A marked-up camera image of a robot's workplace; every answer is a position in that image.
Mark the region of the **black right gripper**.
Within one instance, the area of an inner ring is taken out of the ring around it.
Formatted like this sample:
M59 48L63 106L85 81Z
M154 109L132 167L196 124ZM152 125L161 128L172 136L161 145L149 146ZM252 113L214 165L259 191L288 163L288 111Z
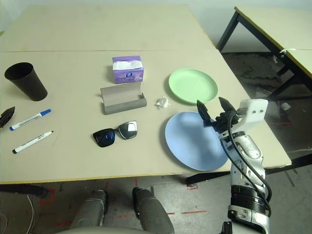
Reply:
M234 114L230 124L231 127L238 123L238 117L236 115L235 108L230 104L227 99L219 97L219 102L225 112L221 113L220 116L216 117L215 121L211 121L208 110L204 103L202 103L200 100L197 100L196 106L198 113L203 120L203 126L213 127L216 132L221 134L228 130L228 121L230 120L230 115Z

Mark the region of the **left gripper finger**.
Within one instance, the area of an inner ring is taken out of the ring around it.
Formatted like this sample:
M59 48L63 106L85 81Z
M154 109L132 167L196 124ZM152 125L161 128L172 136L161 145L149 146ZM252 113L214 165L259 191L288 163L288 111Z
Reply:
M0 116L0 127L3 128L5 124L12 118L15 112L15 106L5 110Z

